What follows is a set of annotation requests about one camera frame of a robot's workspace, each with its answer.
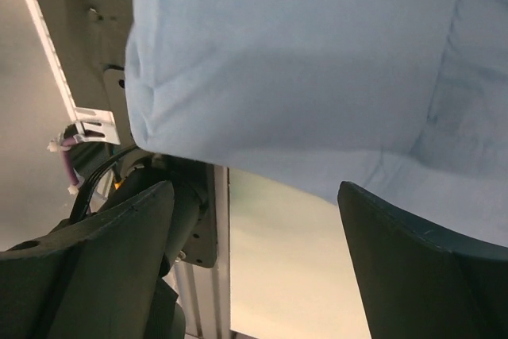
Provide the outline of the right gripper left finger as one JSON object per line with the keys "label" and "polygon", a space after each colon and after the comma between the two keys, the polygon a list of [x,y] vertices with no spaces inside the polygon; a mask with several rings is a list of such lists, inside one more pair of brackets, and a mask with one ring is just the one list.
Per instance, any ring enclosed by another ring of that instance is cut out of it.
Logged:
{"label": "right gripper left finger", "polygon": [[1,254],[3,338],[142,338],[171,224],[160,182]]}

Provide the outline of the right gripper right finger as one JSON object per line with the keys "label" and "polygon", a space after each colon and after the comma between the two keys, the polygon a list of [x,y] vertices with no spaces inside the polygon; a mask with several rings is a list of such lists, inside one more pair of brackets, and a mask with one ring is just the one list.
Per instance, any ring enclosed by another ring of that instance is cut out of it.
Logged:
{"label": "right gripper right finger", "polygon": [[505,338],[507,249],[343,182],[337,203],[373,338]]}

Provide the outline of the aluminium frame rail front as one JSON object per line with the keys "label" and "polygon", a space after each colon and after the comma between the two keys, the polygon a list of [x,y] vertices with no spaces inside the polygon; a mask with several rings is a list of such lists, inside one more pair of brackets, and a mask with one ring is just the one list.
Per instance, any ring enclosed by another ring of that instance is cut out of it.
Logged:
{"label": "aluminium frame rail front", "polygon": [[215,241],[217,258],[213,267],[204,268],[179,262],[175,281],[179,302],[186,318],[185,338],[231,338],[230,292],[230,205],[229,169],[214,166],[211,171]]}

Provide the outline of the light blue long sleeve shirt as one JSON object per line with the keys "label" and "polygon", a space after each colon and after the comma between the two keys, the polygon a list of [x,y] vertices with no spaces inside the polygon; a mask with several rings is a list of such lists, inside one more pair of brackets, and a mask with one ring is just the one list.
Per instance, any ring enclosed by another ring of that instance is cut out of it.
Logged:
{"label": "light blue long sleeve shirt", "polygon": [[507,0],[133,0],[143,149],[507,243]]}

